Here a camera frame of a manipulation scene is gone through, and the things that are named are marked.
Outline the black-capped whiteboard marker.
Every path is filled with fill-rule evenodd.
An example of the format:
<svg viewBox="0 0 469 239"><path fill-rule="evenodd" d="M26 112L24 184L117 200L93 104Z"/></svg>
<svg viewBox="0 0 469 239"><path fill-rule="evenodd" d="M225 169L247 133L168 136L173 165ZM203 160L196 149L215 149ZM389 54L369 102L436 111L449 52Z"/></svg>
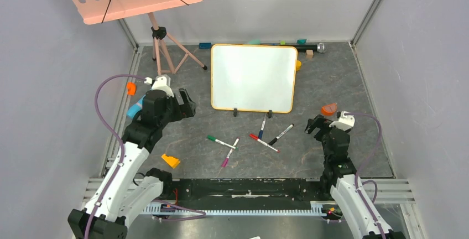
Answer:
<svg viewBox="0 0 469 239"><path fill-rule="evenodd" d="M287 126L285 130L283 130L279 135L277 135L274 139L272 139L268 144L270 146L273 146L282 136L288 133L293 127L294 127L293 123Z"/></svg>

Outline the yellow-framed whiteboard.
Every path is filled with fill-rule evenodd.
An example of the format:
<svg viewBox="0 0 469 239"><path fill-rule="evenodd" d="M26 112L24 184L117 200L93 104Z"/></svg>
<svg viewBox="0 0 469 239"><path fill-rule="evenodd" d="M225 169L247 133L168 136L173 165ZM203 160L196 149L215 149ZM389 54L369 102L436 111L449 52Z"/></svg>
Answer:
<svg viewBox="0 0 469 239"><path fill-rule="evenodd" d="M297 58L292 46L215 44L211 48L211 106L289 113Z"/></svg>

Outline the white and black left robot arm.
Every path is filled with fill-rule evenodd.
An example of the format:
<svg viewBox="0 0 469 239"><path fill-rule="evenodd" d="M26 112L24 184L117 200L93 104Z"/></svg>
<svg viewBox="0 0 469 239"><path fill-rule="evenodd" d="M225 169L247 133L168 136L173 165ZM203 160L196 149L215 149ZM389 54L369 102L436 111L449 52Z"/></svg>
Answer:
<svg viewBox="0 0 469 239"><path fill-rule="evenodd" d="M153 168L131 193L138 169L163 136L168 123L195 115L196 104L180 88L179 104L169 88L149 90L122 136L122 148L100 187L82 210L73 209L68 223L75 238L126 238L135 218L155 198L169 198L174 191L171 173Z"/></svg>

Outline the orange half-round toy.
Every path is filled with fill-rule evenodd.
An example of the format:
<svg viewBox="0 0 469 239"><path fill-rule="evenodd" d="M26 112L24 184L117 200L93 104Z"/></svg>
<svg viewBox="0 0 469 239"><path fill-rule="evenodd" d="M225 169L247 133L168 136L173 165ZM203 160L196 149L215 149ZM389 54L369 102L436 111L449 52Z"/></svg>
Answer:
<svg viewBox="0 0 469 239"><path fill-rule="evenodd" d="M322 106L320 112L324 116L333 116L337 112L337 103Z"/></svg>

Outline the green-capped marker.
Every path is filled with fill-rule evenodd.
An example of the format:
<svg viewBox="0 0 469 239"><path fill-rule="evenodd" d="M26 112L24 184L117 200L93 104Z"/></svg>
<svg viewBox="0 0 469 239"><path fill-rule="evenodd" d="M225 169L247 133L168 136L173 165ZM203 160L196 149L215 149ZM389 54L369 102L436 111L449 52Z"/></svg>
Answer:
<svg viewBox="0 0 469 239"><path fill-rule="evenodd" d="M207 139L209 139L210 141L213 141L213 142L216 142L218 144L221 144L223 146L226 146L226 147L229 147L230 149L236 149L237 147L235 147L234 145L230 145L228 143L225 143L217 138L215 138L214 136L211 136L211 135L207 135Z"/></svg>

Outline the blue toy microphone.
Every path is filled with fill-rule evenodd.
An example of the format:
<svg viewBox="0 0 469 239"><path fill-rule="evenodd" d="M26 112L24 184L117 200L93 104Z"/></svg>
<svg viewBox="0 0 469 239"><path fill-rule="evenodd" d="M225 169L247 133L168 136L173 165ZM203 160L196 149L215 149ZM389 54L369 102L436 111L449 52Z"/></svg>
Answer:
<svg viewBox="0 0 469 239"><path fill-rule="evenodd" d="M127 111L127 117L130 119L133 119L135 115L142 110L143 108L143 99L145 96L142 96L139 101L137 101L135 104L133 104Z"/></svg>

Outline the orange wedge block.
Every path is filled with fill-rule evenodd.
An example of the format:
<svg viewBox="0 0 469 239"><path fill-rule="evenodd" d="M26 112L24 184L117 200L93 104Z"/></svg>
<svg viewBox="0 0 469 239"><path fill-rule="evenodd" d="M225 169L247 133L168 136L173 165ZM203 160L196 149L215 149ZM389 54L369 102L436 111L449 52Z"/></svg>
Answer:
<svg viewBox="0 0 469 239"><path fill-rule="evenodd" d="M178 165L181 163L180 159L176 158L176 157L173 157L173 156L169 156L169 155L166 155L166 154L162 154L161 155L161 158L163 161L165 161L167 163L168 166L170 166L172 169L175 169L178 167Z"/></svg>

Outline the blue-capped marker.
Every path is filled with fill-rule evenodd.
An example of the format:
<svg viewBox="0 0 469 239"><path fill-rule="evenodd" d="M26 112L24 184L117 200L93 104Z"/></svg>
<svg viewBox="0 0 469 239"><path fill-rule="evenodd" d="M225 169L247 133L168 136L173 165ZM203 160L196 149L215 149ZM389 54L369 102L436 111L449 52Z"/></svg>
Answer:
<svg viewBox="0 0 469 239"><path fill-rule="evenodd" d="M259 138L259 139L261 139L262 136L263 136L263 132L264 132L264 128L265 128L265 124L266 124L267 118L268 118L268 113L265 113L265 115L264 115L264 117L263 117L263 121L262 121L261 127L260 127L260 130L259 130L259 133L258 133L258 138Z"/></svg>

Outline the small orange clip toy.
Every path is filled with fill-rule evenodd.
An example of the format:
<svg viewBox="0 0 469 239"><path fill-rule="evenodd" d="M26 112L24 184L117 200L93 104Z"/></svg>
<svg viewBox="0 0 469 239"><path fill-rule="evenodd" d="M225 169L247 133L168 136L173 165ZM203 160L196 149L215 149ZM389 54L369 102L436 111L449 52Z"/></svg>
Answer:
<svg viewBox="0 0 469 239"><path fill-rule="evenodd" d="M135 83L128 82L126 88L127 88L127 95L134 96L136 94L137 86Z"/></svg>

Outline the dark blue brick block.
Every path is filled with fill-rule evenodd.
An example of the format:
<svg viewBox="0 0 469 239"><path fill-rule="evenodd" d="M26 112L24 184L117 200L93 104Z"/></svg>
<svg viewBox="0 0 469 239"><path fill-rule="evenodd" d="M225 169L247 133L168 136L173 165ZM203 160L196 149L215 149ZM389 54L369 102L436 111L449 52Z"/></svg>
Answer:
<svg viewBox="0 0 469 239"><path fill-rule="evenodd" d="M199 49L211 49L211 48L212 48L212 43L210 42L199 43Z"/></svg>

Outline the red-capped marker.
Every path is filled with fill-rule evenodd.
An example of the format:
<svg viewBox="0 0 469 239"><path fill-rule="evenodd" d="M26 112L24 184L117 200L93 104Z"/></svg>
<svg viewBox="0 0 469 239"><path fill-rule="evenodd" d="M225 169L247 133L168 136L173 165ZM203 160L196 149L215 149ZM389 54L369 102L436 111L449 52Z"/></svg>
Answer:
<svg viewBox="0 0 469 239"><path fill-rule="evenodd" d="M268 148L274 150L275 152L277 152L277 153L280 152L278 149L274 148L273 146L269 145L269 144L266 143L265 141L261 140L261 139L258 138L256 135L254 135L254 134L251 133L249 136L250 136L252 139L254 139L255 141L259 142L260 144L262 144L262 145L264 145L264 146L266 146L266 147L268 147Z"/></svg>

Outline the magenta-capped marker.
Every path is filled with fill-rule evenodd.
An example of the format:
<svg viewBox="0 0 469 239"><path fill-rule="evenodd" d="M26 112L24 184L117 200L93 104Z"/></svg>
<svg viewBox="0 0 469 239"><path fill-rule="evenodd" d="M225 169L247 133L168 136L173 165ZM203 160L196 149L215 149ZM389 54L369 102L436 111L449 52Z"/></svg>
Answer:
<svg viewBox="0 0 469 239"><path fill-rule="evenodd" d="M228 161L229 161L229 159L230 159L231 154L233 153L233 151L234 151L234 150L236 149L236 147L237 147L238 142L239 142L239 138L236 138L236 140L235 140L235 142L234 142L234 144L233 144L234 148L231 148L231 149L230 149L230 151L228 152L227 156L225 157L223 163L221 164L221 167L222 167L222 168L224 168L224 167L227 165L227 163L228 163Z"/></svg>

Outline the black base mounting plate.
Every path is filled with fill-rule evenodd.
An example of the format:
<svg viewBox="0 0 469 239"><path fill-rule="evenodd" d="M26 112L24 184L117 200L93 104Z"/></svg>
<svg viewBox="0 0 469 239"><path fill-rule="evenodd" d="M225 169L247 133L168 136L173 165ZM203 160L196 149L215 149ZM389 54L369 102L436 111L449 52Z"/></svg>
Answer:
<svg viewBox="0 0 469 239"><path fill-rule="evenodd" d="M158 198L194 210L307 210L332 200L319 181L304 178L179 179Z"/></svg>

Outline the black handheld microphone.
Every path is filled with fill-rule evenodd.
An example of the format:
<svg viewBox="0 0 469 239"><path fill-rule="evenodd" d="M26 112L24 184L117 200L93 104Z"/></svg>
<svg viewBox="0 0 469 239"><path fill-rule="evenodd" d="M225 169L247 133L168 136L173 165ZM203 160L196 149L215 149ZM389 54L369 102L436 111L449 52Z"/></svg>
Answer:
<svg viewBox="0 0 469 239"><path fill-rule="evenodd" d="M312 50L313 52L325 53L324 43L318 44L295 44L293 47L300 53L305 53L307 50Z"/></svg>

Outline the mint green toy microphone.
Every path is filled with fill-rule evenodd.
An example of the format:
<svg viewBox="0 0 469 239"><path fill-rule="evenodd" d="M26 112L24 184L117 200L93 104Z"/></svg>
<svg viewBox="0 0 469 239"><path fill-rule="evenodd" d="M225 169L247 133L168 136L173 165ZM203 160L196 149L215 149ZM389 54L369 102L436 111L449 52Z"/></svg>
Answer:
<svg viewBox="0 0 469 239"><path fill-rule="evenodd" d="M246 45L261 45L261 41L259 39L253 39L248 41Z"/></svg>

